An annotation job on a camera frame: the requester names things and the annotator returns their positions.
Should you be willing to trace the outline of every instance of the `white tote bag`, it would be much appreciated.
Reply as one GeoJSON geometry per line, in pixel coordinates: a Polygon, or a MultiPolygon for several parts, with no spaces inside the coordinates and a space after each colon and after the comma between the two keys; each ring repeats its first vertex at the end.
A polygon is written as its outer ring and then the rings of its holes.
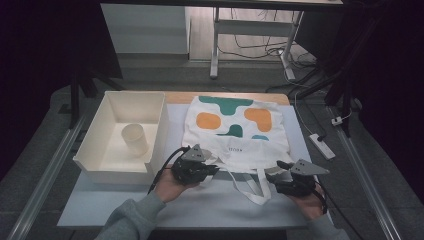
{"type": "Polygon", "coordinates": [[[207,163],[243,174],[254,193],[240,191],[264,204],[271,198],[266,171],[281,170],[276,161],[293,162],[277,103],[251,99],[199,96],[190,104],[182,145],[200,144],[211,157],[207,163]],[[257,174],[260,185],[249,174],[257,174]]]}

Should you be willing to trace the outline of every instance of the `orange pattern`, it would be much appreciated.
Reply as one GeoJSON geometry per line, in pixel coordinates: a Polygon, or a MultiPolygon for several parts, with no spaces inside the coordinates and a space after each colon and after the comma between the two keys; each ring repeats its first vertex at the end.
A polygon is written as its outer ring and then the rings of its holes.
{"type": "Polygon", "coordinates": [[[212,113],[201,112],[197,115],[196,124],[203,129],[217,129],[221,126],[221,118],[212,113]]]}
{"type": "Polygon", "coordinates": [[[271,113],[263,108],[248,108],[244,111],[244,117],[256,122],[261,132],[269,132],[272,128],[271,113]]]}

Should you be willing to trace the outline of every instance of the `white device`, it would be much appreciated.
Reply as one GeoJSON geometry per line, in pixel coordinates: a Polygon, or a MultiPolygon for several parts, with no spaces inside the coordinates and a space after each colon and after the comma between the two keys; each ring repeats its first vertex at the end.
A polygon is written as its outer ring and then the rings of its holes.
{"type": "Polygon", "coordinates": [[[331,149],[325,144],[324,141],[318,141],[318,134],[312,134],[309,136],[312,143],[318,148],[318,150],[324,155],[327,160],[334,158],[336,155],[331,151],[331,149]]]}

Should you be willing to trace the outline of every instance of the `white table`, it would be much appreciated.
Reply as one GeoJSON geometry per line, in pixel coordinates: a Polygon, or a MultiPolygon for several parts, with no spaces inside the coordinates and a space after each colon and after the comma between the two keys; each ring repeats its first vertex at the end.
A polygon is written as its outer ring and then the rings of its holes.
{"type": "MultiPolygon", "coordinates": [[[[280,106],[291,147],[291,156],[310,161],[293,107],[280,106]]],[[[168,104],[170,116],[167,158],[181,146],[183,123],[188,104],[168,104]]],[[[249,190],[247,184],[240,183],[249,190]]],[[[93,183],[81,172],[58,222],[60,227],[101,227],[111,212],[126,199],[140,200],[149,186],[93,183]]],[[[298,208],[287,197],[276,193],[263,206],[256,205],[233,188],[228,173],[219,172],[206,187],[184,192],[168,203],[158,215],[158,227],[169,229],[207,228],[294,228],[305,226],[298,208]]]]}

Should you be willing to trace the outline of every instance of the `floor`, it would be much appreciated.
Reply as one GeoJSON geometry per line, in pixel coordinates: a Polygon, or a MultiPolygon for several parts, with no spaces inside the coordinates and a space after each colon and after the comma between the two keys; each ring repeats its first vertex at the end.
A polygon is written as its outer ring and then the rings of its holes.
{"type": "MultiPolygon", "coordinates": [[[[236,50],[234,46],[230,47],[231,43],[228,43],[227,46],[225,42],[224,40],[220,41],[222,48],[228,48],[231,51],[236,50]]],[[[243,44],[252,45],[260,43],[263,43],[261,39],[255,43],[243,42],[243,44]]],[[[125,88],[133,90],[265,92],[270,86],[284,85],[285,87],[274,89],[272,92],[288,94],[294,88],[293,85],[287,85],[281,63],[272,60],[273,58],[266,61],[227,59],[219,65],[218,79],[212,81],[209,79],[209,63],[205,61],[205,59],[208,59],[210,51],[205,49],[197,52],[197,57],[193,56],[194,53],[191,54],[192,60],[190,61],[181,58],[164,59],[152,56],[148,58],[120,58],[124,79],[117,81],[125,88]]],[[[260,52],[244,52],[244,54],[260,54],[260,52]]],[[[302,50],[300,49],[297,54],[302,54],[302,50]]],[[[310,70],[310,68],[295,69],[296,77],[301,78],[310,70]]],[[[319,76],[316,76],[314,80],[318,81],[319,76]]],[[[109,86],[100,81],[95,83],[100,92],[110,89],[109,86]]],[[[325,91],[326,89],[323,92],[317,92],[304,101],[291,102],[293,106],[297,106],[303,119],[304,124],[301,124],[301,128],[305,139],[310,135],[309,131],[319,134],[325,133],[327,145],[337,156],[334,161],[327,161],[309,141],[305,140],[311,158],[314,163],[332,172],[328,176],[321,177],[321,181],[327,187],[334,202],[363,236],[363,239],[388,239],[382,231],[376,213],[369,204],[363,188],[359,184],[336,129],[330,124],[329,110],[323,104],[325,91]]],[[[92,101],[98,104],[101,98],[102,94],[99,94],[92,101]]],[[[0,182],[0,239],[6,239],[9,235],[66,133],[70,123],[69,103],[69,88],[58,90],[52,95],[50,110],[43,123],[14,167],[0,182]]],[[[402,239],[424,239],[424,232],[422,231],[424,227],[424,207],[422,203],[384,150],[363,128],[358,119],[360,108],[353,107],[354,111],[350,118],[351,139],[394,219],[402,239]]],[[[80,172],[78,166],[72,161],[72,156],[76,153],[79,144],[80,142],[76,141],[73,145],[26,239],[93,239],[98,234],[98,229],[73,230],[56,227],[80,172]]],[[[337,227],[344,228],[351,239],[360,239],[336,210],[334,203],[330,203],[330,213],[337,227]]],[[[287,237],[290,240],[311,239],[305,229],[288,230],[287,237]]]]}

